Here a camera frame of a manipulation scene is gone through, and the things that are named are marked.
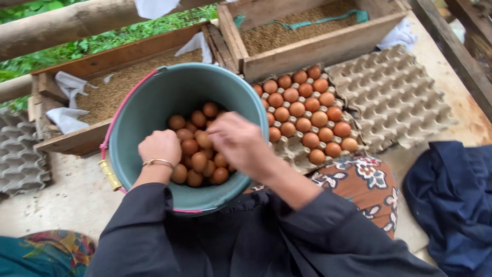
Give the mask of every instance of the white cloth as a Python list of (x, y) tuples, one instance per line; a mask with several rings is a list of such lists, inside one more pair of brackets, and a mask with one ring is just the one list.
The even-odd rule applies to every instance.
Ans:
[(186, 52), (202, 48), (202, 62), (206, 64), (212, 63), (212, 51), (210, 50), (209, 44), (205, 39), (203, 32), (195, 34), (180, 50), (174, 54), (175, 57), (182, 55)]
[(77, 120), (79, 116), (87, 115), (88, 113), (89, 112), (86, 110), (61, 107), (47, 111), (46, 115), (58, 126), (58, 129), (60, 129), (60, 131), (65, 135), (76, 130), (89, 127), (89, 124)]
[(180, 0), (134, 0), (134, 2), (140, 17), (157, 19), (178, 7)]
[(59, 71), (55, 75), (55, 82), (60, 87), (61, 91), (68, 97), (69, 103), (68, 107), (72, 109), (77, 108), (77, 103), (75, 102), (75, 96), (77, 94), (87, 95), (84, 93), (84, 86), (87, 84), (86, 80), (82, 80), (66, 72)]
[(413, 46), (418, 40), (418, 36), (412, 34), (410, 27), (411, 22), (407, 18), (403, 18), (403, 20), (396, 25), (396, 27), (389, 32), (389, 34), (384, 37), (384, 39), (377, 45), (380, 49), (387, 49), (399, 44), (405, 45), (408, 51), (412, 51)]

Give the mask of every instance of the green bucket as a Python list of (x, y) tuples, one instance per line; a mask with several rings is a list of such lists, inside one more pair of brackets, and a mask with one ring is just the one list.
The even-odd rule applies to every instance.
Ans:
[[(203, 63), (160, 67), (135, 88), (121, 108), (109, 139), (111, 163), (126, 190), (131, 188), (142, 169), (138, 144), (153, 131), (168, 129), (170, 116), (188, 117), (199, 104), (207, 101), (236, 111), (259, 125), (268, 140), (265, 109), (255, 90), (240, 77)], [(249, 177), (240, 172), (220, 186), (192, 188), (171, 182), (175, 215), (198, 216), (213, 212), (243, 193), (248, 184)]]

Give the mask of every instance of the stack of egg trays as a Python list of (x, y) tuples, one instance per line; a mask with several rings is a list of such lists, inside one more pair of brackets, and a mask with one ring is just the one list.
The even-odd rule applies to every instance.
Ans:
[(398, 45), (325, 71), (370, 153), (399, 144), (410, 149), (458, 121), (423, 65)]
[[(321, 68), (321, 70), (324, 71), (324, 65), (322, 63), (318, 63), (316, 65), (318, 65)], [(270, 76), (270, 78), (265, 79), (264, 81), (259, 82), (257, 84), (263, 86), (263, 84), (266, 81), (268, 81), (268, 80), (277, 81), (278, 77), (283, 76), (283, 75), (288, 75), (289, 77), (292, 78), (293, 74), (294, 74), (294, 72), (288, 72), (288, 73), (279, 74), (279, 75), (272, 75), (272, 76)], [(322, 72), (320, 78), (321, 79), (328, 79), (328, 75), (325, 72)], [(314, 83), (314, 80), (312, 78), (308, 78), (306, 83), (309, 83), (312, 85)], [(298, 83), (292, 83), (290, 85), (291, 88), (295, 88), (295, 89), (299, 89), (299, 86), (300, 86), (300, 84), (298, 84)], [(277, 92), (280, 93), (281, 95), (283, 95), (284, 91), (285, 90), (282, 88), (277, 89)], [(329, 92), (333, 95), (336, 94), (335, 88), (333, 86), (329, 86), (327, 88), (326, 92)], [(268, 93), (263, 93), (261, 98), (264, 100), (267, 100), (267, 98), (269, 96), (270, 95)], [(321, 96), (321, 93), (313, 92), (309, 98), (318, 99), (320, 96)], [(301, 102), (304, 104), (306, 102), (306, 100), (307, 100), (306, 98), (300, 96), (298, 98), (297, 102)], [(291, 105), (291, 103), (284, 101), (282, 104), (282, 107), (289, 109), (290, 105)], [(332, 106), (333, 107), (339, 107), (340, 109), (343, 109), (344, 104), (343, 104), (343, 101), (341, 101), (340, 99), (335, 99), (335, 102), (333, 103)], [(322, 112), (327, 112), (329, 108), (330, 107), (326, 107), (326, 106), (321, 105), (318, 110), (322, 111)], [(276, 108), (274, 108), (274, 107), (269, 106), (267, 108), (267, 112), (270, 112), (272, 114), (275, 113), (275, 110), (276, 110)], [(302, 117), (305, 117), (305, 118), (311, 120), (312, 113), (310, 111), (305, 111), (304, 115)], [(292, 124), (296, 125), (297, 120), (302, 118), (302, 117), (296, 118), (294, 116), (290, 116), (286, 122), (291, 122)], [(340, 120), (340, 122), (346, 122), (350, 125), (350, 127), (352, 128), (352, 131), (351, 131), (350, 135), (348, 136), (348, 138), (355, 139), (357, 141), (357, 143), (359, 144), (359, 147), (357, 148), (356, 151), (354, 151), (352, 153), (350, 153), (349, 151), (342, 151), (340, 154), (340, 157), (354, 156), (356, 154), (364, 154), (367, 150), (367, 147), (363, 145), (360, 133), (355, 131), (356, 128), (354, 125), (353, 117), (349, 113), (343, 112), (343, 116), (342, 116), (342, 119)], [(271, 127), (277, 127), (280, 129), (281, 126), (282, 126), (282, 122), (275, 121)], [(333, 121), (328, 121), (325, 125), (325, 127), (328, 127), (330, 129), (333, 129), (334, 126), (335, 126), (335, 122), (333, 122)], [(318, 132), (319, 132), (319, 128), (312, 126), (311, 129), (306, 133), (318, 134)], [(294, 168), (296, 171), (298, 171), (301, 174), (308, 174), (314, 170), (317, 170), (317, 169), (322, 168), (326, 165), (332, 164), (333, 161), (335, 159), (337, 159), (337, 158), (332, 158), (332, 157), (325, 155), (325, 161), (324, 161), (324, 163), (322, 163), (320, 165), (315, 165), (312, 162), (310, 162), (308, 156), (311, 153), (311, 149), (309, 149), (308, 147), (305, 147), (302, 144), (303, 136), (306, 133), (301, 133), (301, 132), (296, 130), (295, 134), (290, 138), (287, 138), (285, 136), (281, 136), (279, 141), (269, 143), (271, 148), (275, 151), (276, 156), (287, 161), (291, 165), (292, 168)], [(336, 142), (338, 144), (340, 144), (341, 141), (342, 141), (342, 138), (337, 137), (337, 136), (333, 136), (333, 138), (331, 140), (331, 142)], [(318, 145), (318, 149), (320, 149), (324, 153), (325, 148), (326, 148), (326, 143), (320, 141), (320, 143)]]

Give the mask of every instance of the colorful patterned cloth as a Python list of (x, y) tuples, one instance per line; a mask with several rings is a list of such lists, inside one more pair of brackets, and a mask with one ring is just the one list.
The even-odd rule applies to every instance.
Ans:
[(0, 276), (83, 277), (94, 252), (92, 239), (72, 231), (0, 237)]
[[(312, 173), (310, 179), (356, 204), (363, 215), (394, 238), (398, 189), (387, 164), (367, 156), (341, 158)], [(263, 189), (264, 185), (255, 186), (246, 192)]]

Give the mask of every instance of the black sleeve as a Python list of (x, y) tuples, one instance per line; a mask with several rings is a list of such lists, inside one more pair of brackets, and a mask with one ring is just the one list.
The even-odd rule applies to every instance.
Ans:
[(446, 276), (412, 255), (405, 242), (389, 238), (353, 203), (328, 190), (299, 211), (282, 202), (277, 200), (274, 207), (282, 231), (320, 272)]
[(163, 226), (170, 208), (171, 192), (161, 183), (128, 192), (102, 232), (85, 276), (177, 276)]

